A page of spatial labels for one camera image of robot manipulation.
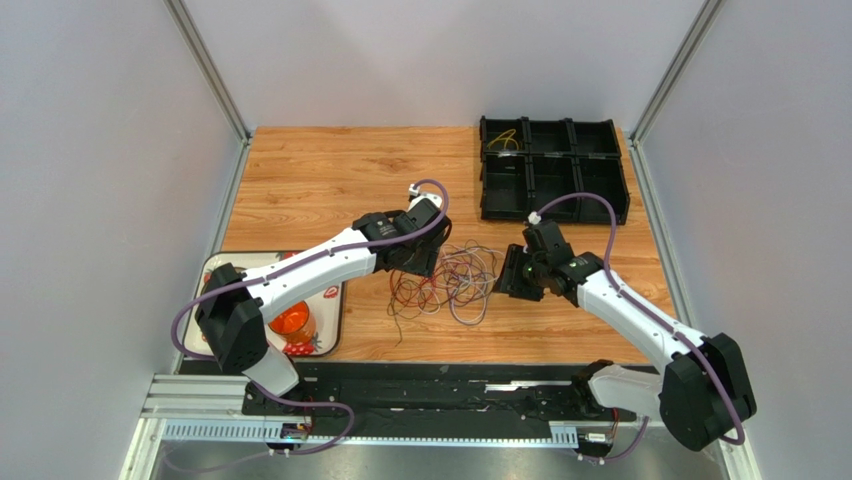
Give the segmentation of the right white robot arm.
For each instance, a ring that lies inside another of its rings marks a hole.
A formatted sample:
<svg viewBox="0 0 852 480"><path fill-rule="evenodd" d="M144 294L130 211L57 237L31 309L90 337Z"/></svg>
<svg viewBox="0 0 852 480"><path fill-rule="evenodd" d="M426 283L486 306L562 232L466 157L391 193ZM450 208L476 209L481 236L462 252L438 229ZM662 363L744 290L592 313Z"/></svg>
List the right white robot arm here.
<svg viewBox="0 0 852 480"><path fill-rule="evenodd" d="M743 440L757 402L738 343L682 324L629 287L606 257L577 254L558 224L527 227L511 244L494 289L527 301L551 293L603 320L636 347L654 370L598 360L571 379L575 404L587 416L626 410L660 421L682 446L700 451L715 441Z"/></svg>

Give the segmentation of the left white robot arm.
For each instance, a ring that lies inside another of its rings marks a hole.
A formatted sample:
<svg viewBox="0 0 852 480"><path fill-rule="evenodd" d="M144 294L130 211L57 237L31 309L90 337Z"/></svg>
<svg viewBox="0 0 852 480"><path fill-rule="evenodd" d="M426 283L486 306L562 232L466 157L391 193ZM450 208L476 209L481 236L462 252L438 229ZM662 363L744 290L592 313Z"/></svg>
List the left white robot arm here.
<svg viewBox="0 0 852 480"><path fill-rule="evenodd" d="M330 240L271 265L243 272L230 263L216 268L194 313L212 361L268 394L288 393L300 376L294 362L268 343L268 323L315 294L378 271L430 275L430 257L448 224L445 201L421 194L404 211L366 214Z"/></svg>

